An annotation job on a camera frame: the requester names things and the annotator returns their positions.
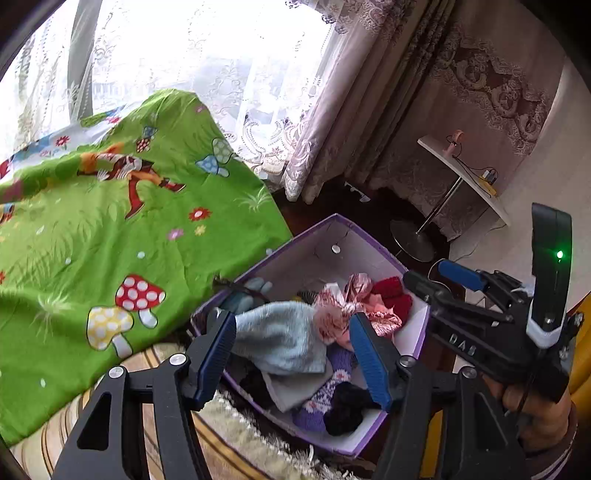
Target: red knit fabric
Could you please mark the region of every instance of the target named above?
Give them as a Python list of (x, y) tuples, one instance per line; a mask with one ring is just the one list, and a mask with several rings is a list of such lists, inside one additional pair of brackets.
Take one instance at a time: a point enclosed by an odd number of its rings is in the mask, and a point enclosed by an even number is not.
[(400, 279), (398, 277), (390, 277), (376, 282), (371, 290), (371, 293), (381, 295), (384, 305), (386, 305), (387, 308), (392, 308), (392, 306), (386, 302), (386, 299), (399, 297), (404, 293), (404, 291), (402, 289), (402, 283), (400, 282)]
[(400, 317), (402, 324), (404, 325), (408, 320), (408, 312), (410, 312), (410, 308), (413, 306), (413, 298), (408, 293), (405, 293), (395, 299), (388, 300), (393, 302), (394, 305), (391, 308), (394, 309), (394, 313)]

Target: rug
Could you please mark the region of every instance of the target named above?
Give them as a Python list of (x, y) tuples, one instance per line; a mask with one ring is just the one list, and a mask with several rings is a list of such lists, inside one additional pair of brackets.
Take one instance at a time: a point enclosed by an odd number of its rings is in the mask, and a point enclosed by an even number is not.
[[(156, 344), (122, 364), (130, 371), (156, 367), (183, 349)], [(94, 387), (76, 397), (29, 438), (11, 448), (31, 480), (50, 480), (61, 450)], [(200, 412), (193, 413), (197, 437), (215, 480), (339, 480), (357, 477), (329, 468), (310, 455), (294, 452), (276, 437), (266, 437), (251, 419), (236, 410), (220, 391)], [(151, 405), (144, 406), (144, 437), (153, 480), (165, 480)]]

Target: pink satin fabric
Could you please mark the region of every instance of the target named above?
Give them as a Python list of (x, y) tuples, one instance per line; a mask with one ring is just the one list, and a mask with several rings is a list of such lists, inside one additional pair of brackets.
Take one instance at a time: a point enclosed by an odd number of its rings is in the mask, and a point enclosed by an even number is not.
[(314, 325), (322, 341), (329, 345), (337, 342), (353, 351), (349, 337), (349, 321), (353, 314), (363, 312), (375, 332), (391, 338), (402, 326), (402, 320), (392, 309), (386, 308), (381, 295), (371, 293), (373, 282), (367, 273), (349, 277), (343, 294), (336, 283), (327, 283), (316, 297), (313, 307)]

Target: mauve curtain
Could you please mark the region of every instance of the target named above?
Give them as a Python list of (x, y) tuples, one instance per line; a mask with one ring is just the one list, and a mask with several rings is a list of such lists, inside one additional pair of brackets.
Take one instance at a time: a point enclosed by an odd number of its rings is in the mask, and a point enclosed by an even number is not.
[[(456, 176), (417, 144), (423, 135), (445, 143), (464, 130), (462, 160), (495, 167), (500, 193), (533, 150), (564, 63), (546, 27), (517, 0), (394, 3), (398, 9), (385, 13), (399, 15), (397, 35), (381, 34), (385, 21), (364, 34), (359, 18), (349, 26), (314, 112), (323, 116), (311, 116), (300, 155), (286, 168), (288, 198), (311, 202), (325, 181), (345, 173), (371, 188), (390, 187), (426, 214)], [(323, 134), (327, 111), (334, 117)], [(485, 208), (464, 185), (436, 222), (454, 238)]]

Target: blue handle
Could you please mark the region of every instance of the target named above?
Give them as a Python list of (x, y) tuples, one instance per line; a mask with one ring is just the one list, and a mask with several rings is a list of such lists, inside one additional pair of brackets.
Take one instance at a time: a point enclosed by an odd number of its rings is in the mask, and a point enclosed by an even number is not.
[(481, 279), (478, 273), (450, 260), (440, 261), (438, 269), (439, 273), (444, 277), (449, 278), (472, 291), (481, 291), (486, 286), (486, 283)]

